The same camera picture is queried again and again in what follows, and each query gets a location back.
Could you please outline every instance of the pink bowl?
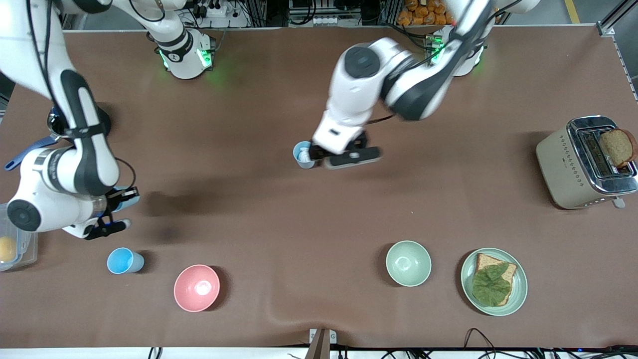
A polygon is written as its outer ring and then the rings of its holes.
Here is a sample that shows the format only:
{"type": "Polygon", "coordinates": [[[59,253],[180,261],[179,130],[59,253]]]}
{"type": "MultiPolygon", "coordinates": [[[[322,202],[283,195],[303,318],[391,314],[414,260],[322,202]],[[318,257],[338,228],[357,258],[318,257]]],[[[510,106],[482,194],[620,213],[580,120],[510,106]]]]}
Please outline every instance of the pink bowl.
{"type": "Polygon", "coordinates": [[[217,299],[219,277],[209,266],[190,266],[177,277],[173,294],[181,309],[187,312],[201,312],[217,299]]]}

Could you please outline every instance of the table surface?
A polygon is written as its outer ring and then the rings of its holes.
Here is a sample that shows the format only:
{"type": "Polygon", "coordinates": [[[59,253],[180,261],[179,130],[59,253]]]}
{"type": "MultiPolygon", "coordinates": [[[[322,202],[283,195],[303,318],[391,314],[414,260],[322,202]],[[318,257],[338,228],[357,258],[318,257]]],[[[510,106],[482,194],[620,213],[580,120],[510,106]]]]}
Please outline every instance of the table surface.
{"type": "MultiPolygon", "coordinates": [[[[456,347],[471,327],[502,347],[635,342],[638,197],[625,210],[558,210],[534,153],[580,116],[638,132],[612,40],[594,27],[496,28],[434,115],[368,128],[380,162],[298,168],[291,150],[314,132],[337,58],[382,36],[415,50],[391,29],[231,31],[214,71],[178,80],[143,33],[67,34],[142,199],[118,213],[132,219],[127,231],[94,241],[41,234],[38,262],[0,275],[0,346],[280,346],[316,327],[362,347],[456,347]],[[419,287],[385,272],[400,240],[431,254],[419,287]],[[121,246],[144,255],[142,273],[107,271],[121,246]],[[511,253],[528,276],[527,301],[511,316],[483,315],[461,291],[460,265],[482,247],[511,253]],[[194,314],[172,288],[196,263],[218,270],[223,288],[194,314]]],[[[49,108],[16,88],[1,163],[47,135],[49,108]]],[[[384,115],[379,105],[375,117],[384,115]]],[[[130,179],[122,168],[122,183],[130,179]]],[[[18,171],[0,174],[0,201],[18,181],[18,171]]]]}

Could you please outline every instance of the toaster slot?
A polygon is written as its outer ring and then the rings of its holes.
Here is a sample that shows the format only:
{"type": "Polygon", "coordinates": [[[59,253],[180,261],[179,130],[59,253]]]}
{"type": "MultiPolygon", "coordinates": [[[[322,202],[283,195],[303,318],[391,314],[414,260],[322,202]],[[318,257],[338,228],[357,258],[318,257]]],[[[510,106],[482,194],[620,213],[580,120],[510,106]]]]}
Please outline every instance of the toaster slot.
{"type": "Polygon", "coordinates": [[[590,165],[596,172],[598,178],[606,179],[631,176],[634,174],[632,166],[629,165],[623,168],[613,166],[604,146],[600,144],[600,135],[611,130],[612,128],[584,130],[579,132],[578,137],[587,151],[590,165]]]}

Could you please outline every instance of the sandwich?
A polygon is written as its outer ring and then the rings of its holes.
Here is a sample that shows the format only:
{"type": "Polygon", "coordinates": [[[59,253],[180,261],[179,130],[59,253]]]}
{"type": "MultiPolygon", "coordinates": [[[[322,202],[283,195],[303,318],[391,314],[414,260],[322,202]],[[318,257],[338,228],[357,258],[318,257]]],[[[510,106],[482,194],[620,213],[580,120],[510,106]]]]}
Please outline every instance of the sandwich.
{"type": "Polygon", "coordinates": [[[479,253],[472,279],[472,295],[488,307],[502,307],[512,294],[516,265],[479,253]]]}

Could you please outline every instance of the egg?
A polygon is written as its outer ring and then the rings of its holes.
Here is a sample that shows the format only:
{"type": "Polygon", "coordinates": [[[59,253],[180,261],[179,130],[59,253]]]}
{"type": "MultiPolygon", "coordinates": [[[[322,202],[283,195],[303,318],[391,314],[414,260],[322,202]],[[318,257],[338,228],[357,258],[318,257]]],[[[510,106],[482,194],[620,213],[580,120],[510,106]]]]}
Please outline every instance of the egg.
{"type": "Polygon", "coordinates": [[[0,263],[14,260],[17,249],[17,240],[11,237],[0,237],[0,263]]]}

